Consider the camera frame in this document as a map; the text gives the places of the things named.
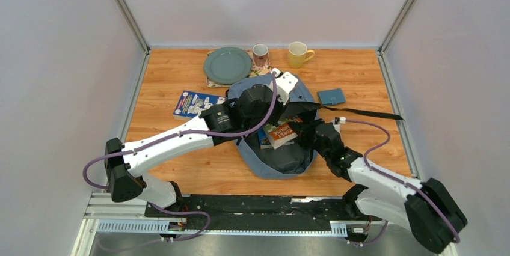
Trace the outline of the dark blue paperback book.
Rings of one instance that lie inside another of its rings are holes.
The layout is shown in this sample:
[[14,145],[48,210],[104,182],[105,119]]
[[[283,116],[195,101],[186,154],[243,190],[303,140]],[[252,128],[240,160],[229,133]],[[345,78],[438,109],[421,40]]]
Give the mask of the dark blue paperback book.
[[177,105],[173,111],[173,117],[180,120],[191,119],[199,116],[202,111],[213,105],[224,103],[226,97],[212,94],[198,93],[195,91],[182,91]]

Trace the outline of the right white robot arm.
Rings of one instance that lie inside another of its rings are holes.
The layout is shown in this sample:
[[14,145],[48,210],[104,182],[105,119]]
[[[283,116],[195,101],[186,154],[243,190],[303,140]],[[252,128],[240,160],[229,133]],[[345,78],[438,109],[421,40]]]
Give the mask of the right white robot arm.
[[345,194],[344,214],[350,219],[374,216],[408,230],[427,250],[440,254],[460,242],[468,220],[444,184],[434,178],[409,178],[370,161],[368,149],[359,153],[347,147],[340,127],[345,117],[330,123],[291,122],[297,140],[317,152],[333,175],[353,183]]

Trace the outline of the blue fabric backpack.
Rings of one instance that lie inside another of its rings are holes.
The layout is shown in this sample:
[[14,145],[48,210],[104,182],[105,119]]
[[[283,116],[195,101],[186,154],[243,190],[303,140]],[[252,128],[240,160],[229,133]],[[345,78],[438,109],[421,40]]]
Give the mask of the blue fabric backpack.
[[[238,98],[243,91],[253,87],[255,84],[269,84],[270,78],[270,75],[261,75],[242,79],[230,86],[229,91],[226,92],[227,99]],[[301,80],[291,92],[290,101],[315,102],[311,92]],[[356,111],[356,114],[367,115],[369,117],[403,120],[400,115],[395,114],[365,110]],[[310,148],[305,148],[298,144],[284,145],[277,149],[260,149],[257,134],[241,140],[236,148],[243,161],[256,176],[273,180],[288,179],[305,173],[317,156],[317,153]]]

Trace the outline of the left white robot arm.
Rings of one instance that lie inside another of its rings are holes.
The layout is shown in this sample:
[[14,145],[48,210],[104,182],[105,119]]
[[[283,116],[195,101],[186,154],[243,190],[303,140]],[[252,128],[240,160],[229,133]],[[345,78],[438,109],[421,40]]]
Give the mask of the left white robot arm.
[[287,179],[304,173],[316,152],[298,144],[262,149],[260,122],[274,123],[290,115],[317,118],[313,96],[297,75],[273,74],[242,79],[230,86],[224,102],[207,108],[185,124],[136,142],[117,138],[106,143],[104,161],[108,190],[115,203],[135,198],[156,204],[166,215],[183,211],[179,187],[149,171],[170,159],[220,145],[236,143],[242,160],[265,179]]

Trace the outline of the light blue paperback book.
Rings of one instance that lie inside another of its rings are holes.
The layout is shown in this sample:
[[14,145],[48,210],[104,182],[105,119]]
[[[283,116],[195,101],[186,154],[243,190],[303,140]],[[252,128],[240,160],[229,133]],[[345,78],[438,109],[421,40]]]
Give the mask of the light blue paperback book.
[[273,148],[275,147],[271,144],[269,138],[267,137],[265,131],[261,128],[257,132],[258,139],[259,139],[259,146],[260,149],[267,149],[267,148]]

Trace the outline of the teal wallet notebook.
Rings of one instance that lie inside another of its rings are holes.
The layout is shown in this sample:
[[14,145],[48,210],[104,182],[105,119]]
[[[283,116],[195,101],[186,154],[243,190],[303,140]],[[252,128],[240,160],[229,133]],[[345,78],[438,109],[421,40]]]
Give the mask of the teal wallet notebook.
[[346,102],[346,97],[341,88],[318,91],[317,96],[323,106],[336,106]]

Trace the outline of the orange treehouse book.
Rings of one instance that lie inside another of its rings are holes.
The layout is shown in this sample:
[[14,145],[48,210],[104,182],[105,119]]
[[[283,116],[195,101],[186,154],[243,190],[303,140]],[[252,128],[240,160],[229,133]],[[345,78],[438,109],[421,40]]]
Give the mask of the orange treehouse book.
[[284,120],[280,120],[276,126],[266,124],[262,127],[273,149],[277,149],[289,141],[293,141],[298,134],[290,127],[289,123],[302,123],[300,117],[294,116]]

